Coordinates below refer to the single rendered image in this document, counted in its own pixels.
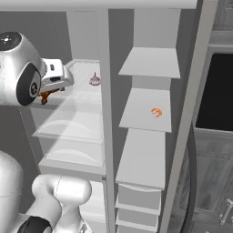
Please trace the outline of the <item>brown chicken drumstick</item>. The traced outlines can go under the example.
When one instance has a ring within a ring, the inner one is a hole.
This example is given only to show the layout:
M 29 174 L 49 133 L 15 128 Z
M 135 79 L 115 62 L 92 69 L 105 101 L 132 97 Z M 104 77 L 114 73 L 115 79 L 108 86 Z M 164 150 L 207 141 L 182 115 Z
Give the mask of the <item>brown chicken drumstick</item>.
M 42 105 L 45 105 L 45 104 L 47 103 L 48 97 L 49 97 L 52 93 L 55 93 L 55 92 L 57 92 L 57 89 L 41 92 L 41 93 L 39 94 L 39 95 L 42 97 L 42 99 L 41 99 L 41 104 L 42 104 Z

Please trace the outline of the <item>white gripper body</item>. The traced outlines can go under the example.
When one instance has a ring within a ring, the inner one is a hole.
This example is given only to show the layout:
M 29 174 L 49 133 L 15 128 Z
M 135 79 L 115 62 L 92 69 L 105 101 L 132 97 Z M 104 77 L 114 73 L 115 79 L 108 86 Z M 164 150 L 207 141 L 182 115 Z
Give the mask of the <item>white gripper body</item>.
M 65 66 L 47 66 L 41 75 L 41 91 L 61 89 L 74 84 L 74 77 Z

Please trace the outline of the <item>grey side-by-side fridge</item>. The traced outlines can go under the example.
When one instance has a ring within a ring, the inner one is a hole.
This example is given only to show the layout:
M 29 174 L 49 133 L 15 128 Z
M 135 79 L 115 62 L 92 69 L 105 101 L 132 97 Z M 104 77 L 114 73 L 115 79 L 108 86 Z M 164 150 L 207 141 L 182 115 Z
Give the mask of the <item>grey side-by-side fridge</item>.
M 32 185 L 40 175 L 79 177 L 90 182 L 90 199 L 79 207 L 93 233 L 138 233 L 117 224 L 117 171 L 129 129 L 120 121 L 132 88 L 169 90 L 173 133 L 171 86 L 180 78 L 123 76 L 119 74 L 133 47 L 175 48 L 181 12 L 194 10 L 198 0 L 0 0 L 0 34 L 18 32 L 46 59 L 66 66 L 75 59 L 98 60 L 101 75 L 103 138 L 80 141 L 102 144 L 106 175 L 89 177 L 42 173 L 41 145 L 48 137 L 33 134 L 62 104 L 41 104 L 38 96 L 29 106 L 0 106 L 0 150 L 23 169 L 19 212 L 35 201 Z

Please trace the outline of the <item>pale pink garlic bulb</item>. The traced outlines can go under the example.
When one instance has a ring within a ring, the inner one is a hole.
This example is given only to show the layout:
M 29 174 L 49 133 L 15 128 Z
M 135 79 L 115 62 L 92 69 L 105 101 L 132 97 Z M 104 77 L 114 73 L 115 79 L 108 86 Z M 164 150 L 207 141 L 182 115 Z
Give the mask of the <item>pale pink garlic bulb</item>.
M 101 79 L 97 75 L 93 75 L 89 80 L 89 84 L 92 86 L 98 86 L 101 84 Z

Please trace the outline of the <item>grey freezer shelf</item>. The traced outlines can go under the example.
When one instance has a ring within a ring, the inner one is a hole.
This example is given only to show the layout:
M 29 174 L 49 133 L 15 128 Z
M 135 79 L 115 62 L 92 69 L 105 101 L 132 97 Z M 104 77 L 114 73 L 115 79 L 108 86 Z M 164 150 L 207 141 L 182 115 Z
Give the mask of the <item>grey freezer shelf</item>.
M 156 117 L 151 113 L 154 107 L 162 111 L 162 116 Z M 170 133 L 172 131 L 170 91 L 132 88 L 120 126 Z
M 165 132 L 129 129 L 116 182 L 163 190 L 166 184 L 165 158 Z
M 119 74 L 180 78 L 177 50 L 175 48 L 133 47 Z

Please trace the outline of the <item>grey freezer door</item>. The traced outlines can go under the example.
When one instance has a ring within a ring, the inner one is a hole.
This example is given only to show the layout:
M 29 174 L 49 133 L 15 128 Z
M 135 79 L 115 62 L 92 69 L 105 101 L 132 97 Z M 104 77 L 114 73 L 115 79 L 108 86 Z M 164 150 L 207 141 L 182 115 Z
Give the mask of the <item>grey freezer door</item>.
M 198 0 L 194 10 L 181 12 L 177 39 L 181 80 L 171 86 L 173 133 L 167 138 L 167 181 L 158 233 L 167 233 L 217 7 L 218 0 Z

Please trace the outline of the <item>grey wall cupboard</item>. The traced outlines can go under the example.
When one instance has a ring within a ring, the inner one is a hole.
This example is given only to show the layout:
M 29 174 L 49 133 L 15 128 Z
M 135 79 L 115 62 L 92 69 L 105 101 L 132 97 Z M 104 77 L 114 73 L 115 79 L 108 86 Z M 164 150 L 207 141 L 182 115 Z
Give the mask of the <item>grey wall cupboard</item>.
M 214 31 L 233 31 L 233 0 L 218 0 Z

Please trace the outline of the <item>grey oven with black window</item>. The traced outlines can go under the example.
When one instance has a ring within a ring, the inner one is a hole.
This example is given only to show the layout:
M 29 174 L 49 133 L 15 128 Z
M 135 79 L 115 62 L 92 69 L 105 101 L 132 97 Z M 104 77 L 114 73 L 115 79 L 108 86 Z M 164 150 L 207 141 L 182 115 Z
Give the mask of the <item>grey oven with black window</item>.
M 233 135 L 233 31 L 213 31 L 194 112 L 200 132 Z

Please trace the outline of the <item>clear fridge crisper drawer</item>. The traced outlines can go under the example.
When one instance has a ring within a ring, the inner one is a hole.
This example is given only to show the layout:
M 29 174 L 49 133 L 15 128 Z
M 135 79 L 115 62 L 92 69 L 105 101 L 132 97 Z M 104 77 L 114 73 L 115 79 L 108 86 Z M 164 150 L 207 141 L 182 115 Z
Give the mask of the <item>clear fridge crisper drawer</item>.
M 44 139 L 44 157 L 39 162 L 42 173 L 89 177 L 98 180 L 106 175 L 102 144 L 65 139 Z

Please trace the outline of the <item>orange shrimp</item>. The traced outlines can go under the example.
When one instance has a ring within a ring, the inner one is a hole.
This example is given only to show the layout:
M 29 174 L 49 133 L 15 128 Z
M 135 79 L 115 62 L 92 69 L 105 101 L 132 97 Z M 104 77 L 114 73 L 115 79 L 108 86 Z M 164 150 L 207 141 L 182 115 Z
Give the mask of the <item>orange shrimp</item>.
M 159 108 L 156 108 L 156 107 L 151 109 L 151 113 L 155 114 L 156 117 L 161 117 L 162 116 L 162 111 Z

